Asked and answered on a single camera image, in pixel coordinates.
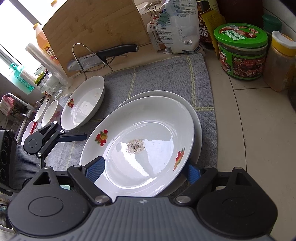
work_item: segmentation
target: green lid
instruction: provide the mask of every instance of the green lid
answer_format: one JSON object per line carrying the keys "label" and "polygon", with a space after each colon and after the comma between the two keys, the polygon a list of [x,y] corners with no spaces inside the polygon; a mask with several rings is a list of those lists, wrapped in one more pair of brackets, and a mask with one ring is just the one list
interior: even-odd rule
{"label": "green lid", "polygon": [[279,31],[281,33],[281,27],[283,23],[276,17],[269,14],[264,14],[263,18],[263,29],[269,33],[273,31]]}
{"label": "green lid", "polygon": [[214,30],[215,38],[223,43],[241,48],[259,48],[267,44],[264,30],[247,23],[226,23]]}

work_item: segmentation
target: qr code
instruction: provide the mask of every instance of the qr code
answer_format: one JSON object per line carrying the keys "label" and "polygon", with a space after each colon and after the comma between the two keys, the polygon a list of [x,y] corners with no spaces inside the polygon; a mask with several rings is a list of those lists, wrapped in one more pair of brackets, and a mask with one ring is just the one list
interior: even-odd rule
{"label": "qr code", "polygon": [[185,45],[192,45],[192,41],[191,40],[184,40],[184,44]]}

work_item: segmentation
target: gray ridged panel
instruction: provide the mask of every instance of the gray ridged panel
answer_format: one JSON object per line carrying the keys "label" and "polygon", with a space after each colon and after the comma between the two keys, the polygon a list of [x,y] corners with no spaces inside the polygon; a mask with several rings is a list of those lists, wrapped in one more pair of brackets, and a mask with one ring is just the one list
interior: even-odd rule
{"label": "gray ridged panel", "polygon": [[40,159],[35,154],[26,153],[23,145],[14,142],[11,146],[9,163],[9,185],[17,190],[22,189],[24,181],[34,177],[41,169]]}
{"label": "gray ridged panel", "polygon": [[[37,241],[17,235],[12,241]],[[163,198],[118,197],[110,206],[97,207],[76,230],[47,241],[235,241],[210,232],[192,209]],[[272,241],[268,236],[252,241]]]}

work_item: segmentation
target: container with green lid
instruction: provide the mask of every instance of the container with green lid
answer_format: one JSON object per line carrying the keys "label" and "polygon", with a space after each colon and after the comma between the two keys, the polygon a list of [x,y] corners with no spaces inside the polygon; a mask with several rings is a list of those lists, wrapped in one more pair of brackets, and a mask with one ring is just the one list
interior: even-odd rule
{"label": "container with green lid", "polygon": [[214,30],[221,66],[229,75],[254,80],[263,73],[267,34],[247,23],[227,23]]}

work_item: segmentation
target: orange bottle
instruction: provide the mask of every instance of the orange bottle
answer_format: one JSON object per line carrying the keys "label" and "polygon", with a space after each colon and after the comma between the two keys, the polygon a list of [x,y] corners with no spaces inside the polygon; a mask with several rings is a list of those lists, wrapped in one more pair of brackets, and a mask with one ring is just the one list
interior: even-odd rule
{"label": "orange bottle", "polygon": [[59,61],[54,57],[53,51],[50,48],[50,45],[45,37],[45,34],[42,30],[40,23],[36,23],[34,25],[34,29],[36,30],[36,39],[38,46],[45,52],[45,54],[55,63],[59,64]]}

